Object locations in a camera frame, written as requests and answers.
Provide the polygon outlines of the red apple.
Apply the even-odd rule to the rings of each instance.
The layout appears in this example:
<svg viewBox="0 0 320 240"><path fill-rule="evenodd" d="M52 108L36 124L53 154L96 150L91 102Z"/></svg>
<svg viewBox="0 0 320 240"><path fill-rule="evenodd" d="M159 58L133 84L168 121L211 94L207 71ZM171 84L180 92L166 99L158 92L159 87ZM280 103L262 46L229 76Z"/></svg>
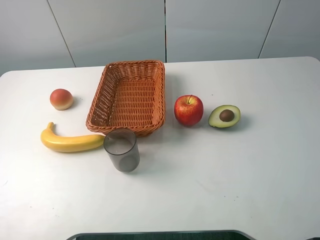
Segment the red apple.
<svg viewBox="0 0 320 240"><path fill-rule="evenodd" d="M185 127L192 127L200 122L204 114L202 100L195 95L182 95L174 104L176 120Z"/></svg>

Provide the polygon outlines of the avocado half with pit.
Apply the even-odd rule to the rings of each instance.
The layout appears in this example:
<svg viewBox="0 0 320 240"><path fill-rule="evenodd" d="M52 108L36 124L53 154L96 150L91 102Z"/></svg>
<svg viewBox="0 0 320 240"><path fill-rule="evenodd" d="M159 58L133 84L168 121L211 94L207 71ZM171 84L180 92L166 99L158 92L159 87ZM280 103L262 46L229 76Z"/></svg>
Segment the avocado half with pit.
<svg viewBox="0 0 320 240"><path fill-rule="evenodd" d="M213 128L229 128L241 119L241 111L235 105L221 105L216 107L208 118L208 124Z"/></svg>

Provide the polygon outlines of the grey translucent plastic cup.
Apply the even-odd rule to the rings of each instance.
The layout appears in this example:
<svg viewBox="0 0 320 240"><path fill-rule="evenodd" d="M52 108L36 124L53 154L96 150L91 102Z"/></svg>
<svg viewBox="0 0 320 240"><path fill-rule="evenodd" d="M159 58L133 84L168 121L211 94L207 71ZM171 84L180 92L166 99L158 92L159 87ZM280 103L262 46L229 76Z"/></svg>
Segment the grey translucent plastic cup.
<svg viewBox="0 0 320 240"><path fill-rule="evenodd" d="M123 173L134 171L140 163L140 154L135 133L127 128L109 132L103 141L114 167Z"/></svg>

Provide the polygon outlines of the round bread bun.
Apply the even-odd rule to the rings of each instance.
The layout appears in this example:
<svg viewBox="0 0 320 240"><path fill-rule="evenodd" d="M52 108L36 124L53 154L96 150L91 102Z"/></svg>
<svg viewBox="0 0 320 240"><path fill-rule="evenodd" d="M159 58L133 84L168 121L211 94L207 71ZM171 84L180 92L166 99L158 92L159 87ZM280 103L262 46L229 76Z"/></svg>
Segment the round bread bun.
<svg viewBox="0 0 320 240"><path fill-rule="evenodd" d="M73 105L73 95L66 89L58 88L50 94L50 103L58 111L63 111Z"/></svg>

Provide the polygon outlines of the yellow banana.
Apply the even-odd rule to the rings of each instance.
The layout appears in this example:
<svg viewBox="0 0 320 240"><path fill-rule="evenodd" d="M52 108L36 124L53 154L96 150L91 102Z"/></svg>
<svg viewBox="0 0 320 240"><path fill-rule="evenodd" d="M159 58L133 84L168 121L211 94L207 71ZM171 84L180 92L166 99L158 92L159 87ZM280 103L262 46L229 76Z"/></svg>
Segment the yellow banana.
<svg viewBox="0 0 320 240"><path fill-rule="evenodd" d="M59 136L53 131L54 123L49 122L41 132L42 144L50 150L62 153L82 152L99 148L103 145L105 137L100 134L82 136Z"/></svg>

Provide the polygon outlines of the brown wicker basket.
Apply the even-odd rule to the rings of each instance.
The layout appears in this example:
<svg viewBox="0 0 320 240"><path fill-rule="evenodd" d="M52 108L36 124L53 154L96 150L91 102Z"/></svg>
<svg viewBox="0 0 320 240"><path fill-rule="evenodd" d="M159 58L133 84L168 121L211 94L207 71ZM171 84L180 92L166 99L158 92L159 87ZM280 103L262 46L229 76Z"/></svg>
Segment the brown wicker basket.
<svg viewBox="0 0 320 240"><path fill-rule="evenodd" d="M146 137L164 124L165 113L164 63L116 61L102 71L85 125L104 135L125 128Z"/></svg>

